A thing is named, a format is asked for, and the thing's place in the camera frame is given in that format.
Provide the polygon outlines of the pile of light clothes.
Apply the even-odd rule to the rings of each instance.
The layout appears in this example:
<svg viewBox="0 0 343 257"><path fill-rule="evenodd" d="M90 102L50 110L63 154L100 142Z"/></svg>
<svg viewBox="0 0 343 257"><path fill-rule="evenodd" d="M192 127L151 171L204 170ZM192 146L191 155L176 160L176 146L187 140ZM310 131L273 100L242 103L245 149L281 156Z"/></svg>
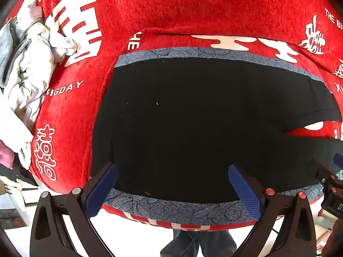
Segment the pile of light clothes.
<svg viewBox="0 0 343 257"><path fill-rule="evenodd" d="M1 28L1 175L35 186L31 130L55 67L77 44L43 23L37 0L24 0Z"/></svg>

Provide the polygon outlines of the person's legs dark trousers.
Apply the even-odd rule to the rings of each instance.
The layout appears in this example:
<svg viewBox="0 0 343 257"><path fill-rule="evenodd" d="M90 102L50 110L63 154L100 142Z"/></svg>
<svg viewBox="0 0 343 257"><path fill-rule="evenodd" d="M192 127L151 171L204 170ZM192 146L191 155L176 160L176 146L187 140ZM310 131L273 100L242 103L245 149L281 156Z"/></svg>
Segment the person's legs dark trousers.
<svg viewBox="0 0 343 257"><path fill-rule="evenodd" d="M173 239L161 251L161 257L197 257L201 248L204 257L233 256L237 245L227 230L189 232L173 230Z"/></svg>

